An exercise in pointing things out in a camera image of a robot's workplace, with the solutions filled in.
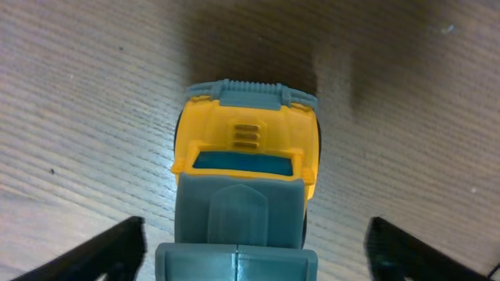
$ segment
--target blue windshield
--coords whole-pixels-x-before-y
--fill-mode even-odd
[[[232,151],[201,151],[193,168],[233,169],[293,176],[289,158]]]

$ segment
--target gray plastic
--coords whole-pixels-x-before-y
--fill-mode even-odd
[[[217,244],[160,244],[157,281],[315,281],[318,257],[311,250]]]
[[[266,246],[268,215],[261,193],[242,184],[223,188],[210,201],[208,243]]]
[[[300,248],[304,182],[181,173],[175,242]]]
[[[264,84],[220,80],[195,84],[187,89],[189,98],[210,95],[212,100],[220,100],[222,106],[237,106],[280,110],[282,105],[291,107],[292,103],[309,106],[315,112],[318,99],[303,91],[291,89],[282,84]]]

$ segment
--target wood grain surface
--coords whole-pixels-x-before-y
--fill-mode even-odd
[[[495,0],[1,0],[0,279],[130,215],[146,218],[138,279],[154,279],[184,89],[226,77],[320,99],[305,246],[320,280],[370,277],[375,215],[486,274],[500,261],[499,42]]]

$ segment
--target black tire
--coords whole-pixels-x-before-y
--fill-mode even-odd
[[[318,141],[319,141],[319,146],[320,146],[320,158],[318,159],[318,165],[320,165],[321,162],[321,126],[320,126],[320,121],[316,119],[316,124],[318,124]]]
[[[173,156],[175,156],[175,143],[177,142],[177,131],[179,130],[180,117],[182,116],[182,110],[179,113],[179,118],[177,118],[177,123],[175,125],[175,131],[173,132]]]
[[[305,210],[304,223],[302,225],[302,244],[300,246],[301,249],[304,248],[306,234],[307,234],[307,210]]]

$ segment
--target toy truck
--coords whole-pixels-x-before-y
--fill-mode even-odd
[[[316,98],[232,80],[187,96],[174,138],[175,244],[160,244],[156,278],[316,279],[316,254],[302,250],[320,163]]]

